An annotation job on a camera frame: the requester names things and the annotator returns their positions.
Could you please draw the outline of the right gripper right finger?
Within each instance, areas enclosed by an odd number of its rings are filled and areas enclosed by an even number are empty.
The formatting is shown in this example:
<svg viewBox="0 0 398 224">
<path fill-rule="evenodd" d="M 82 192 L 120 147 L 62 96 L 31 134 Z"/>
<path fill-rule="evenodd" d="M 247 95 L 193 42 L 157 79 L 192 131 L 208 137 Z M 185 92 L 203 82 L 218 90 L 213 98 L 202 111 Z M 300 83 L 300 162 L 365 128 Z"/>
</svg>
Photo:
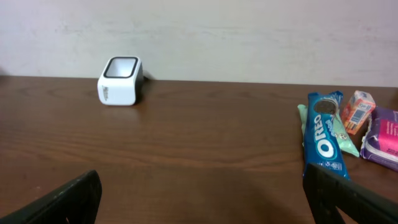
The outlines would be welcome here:
<svg viewBox="0 0 398 224">
<path fill-rule="evenodd" d="M 343 211 L 357 223 L 397 224 L 397 204 L 318 164 L 308 164 L 303 189 L 316 223 L 344 223 Z"/>
</svg>

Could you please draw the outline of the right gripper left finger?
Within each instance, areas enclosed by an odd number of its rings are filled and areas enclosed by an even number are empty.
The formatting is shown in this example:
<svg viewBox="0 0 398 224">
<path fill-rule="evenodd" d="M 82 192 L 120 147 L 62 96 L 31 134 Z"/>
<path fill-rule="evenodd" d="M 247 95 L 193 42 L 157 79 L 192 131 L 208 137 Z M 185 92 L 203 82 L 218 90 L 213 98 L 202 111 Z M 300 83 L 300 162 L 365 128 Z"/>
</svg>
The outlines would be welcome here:
<svg viewBox="0 0 398 224">
<path fill-rule="evenodd" d="M 102 195 L 100 177 L 89 170 L 25 207 L 1 218 L 1 224 L 94 224 Z"/>
</svg>

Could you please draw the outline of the blue snack bar wrapper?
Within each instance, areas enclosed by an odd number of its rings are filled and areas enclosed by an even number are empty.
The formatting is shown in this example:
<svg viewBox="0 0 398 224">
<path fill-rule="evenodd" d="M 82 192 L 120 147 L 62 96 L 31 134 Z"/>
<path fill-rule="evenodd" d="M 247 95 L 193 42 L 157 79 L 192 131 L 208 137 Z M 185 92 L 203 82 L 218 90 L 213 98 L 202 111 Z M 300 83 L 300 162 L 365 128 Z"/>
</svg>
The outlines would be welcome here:
<svg viewBox="0 0 398 224">
<path fill-rule="evenodd" d="M 303 137 L 305 167 L 317 164 L 349 179 L 333 121 L 343 94 L 317 92 L 308 94 L 307 120 Z"/>
</svg>

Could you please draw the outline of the teal wet wipes packet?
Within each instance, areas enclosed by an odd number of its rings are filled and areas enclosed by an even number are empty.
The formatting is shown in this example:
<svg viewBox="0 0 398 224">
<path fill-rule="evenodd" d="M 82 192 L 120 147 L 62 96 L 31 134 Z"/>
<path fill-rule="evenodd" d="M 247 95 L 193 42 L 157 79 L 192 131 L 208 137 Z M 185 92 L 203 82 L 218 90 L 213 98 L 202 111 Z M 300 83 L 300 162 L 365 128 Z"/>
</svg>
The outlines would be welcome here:
<svg viewBox="0 0 398 224">
<path fill-rule="evenodd" d="M 308 107 L 306 105 L 298 105 L 297 108 L 302 122 L 302 134 L 305 134 Z M 359 151 L 357 150 L 356 146 L 346 132 L 345 127 L 343 126 L 343 123 L 341 121 L 339 112 L 336 113 L 333 120 L 333 130 L 335 132 L 336 140 L 340 149 L 343 152 L 347 152 L 355 157 L 359 157 Z"/>
</svg>

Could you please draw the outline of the red purple snack packet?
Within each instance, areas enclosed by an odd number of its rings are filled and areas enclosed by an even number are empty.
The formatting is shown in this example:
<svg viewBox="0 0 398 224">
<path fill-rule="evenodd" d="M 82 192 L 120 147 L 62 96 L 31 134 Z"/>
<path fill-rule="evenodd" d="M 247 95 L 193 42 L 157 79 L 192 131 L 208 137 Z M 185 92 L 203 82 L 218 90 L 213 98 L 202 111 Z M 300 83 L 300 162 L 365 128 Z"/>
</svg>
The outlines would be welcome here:
<svg viewBox="0 0 398 224">
<path fill-rule="evenodd" d="M 372 111 L 360 155 L 397 171 L 397 111 L 380 106 Z"/>
</svg>

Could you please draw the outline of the orange tissue packet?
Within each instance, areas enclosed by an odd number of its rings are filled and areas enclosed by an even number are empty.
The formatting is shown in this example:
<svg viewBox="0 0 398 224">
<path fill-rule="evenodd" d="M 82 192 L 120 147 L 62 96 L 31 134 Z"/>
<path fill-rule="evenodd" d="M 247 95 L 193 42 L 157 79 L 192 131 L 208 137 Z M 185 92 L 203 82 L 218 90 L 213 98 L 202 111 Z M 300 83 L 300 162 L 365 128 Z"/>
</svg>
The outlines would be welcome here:
<svg viewBox="0 0 398 224">
<path fill-rule="evenodd" d="M 375 107 L 376 103 L 370 93 L 356 90 L 341 114 L 346 132 L 355 135 Z"/>
</svg>

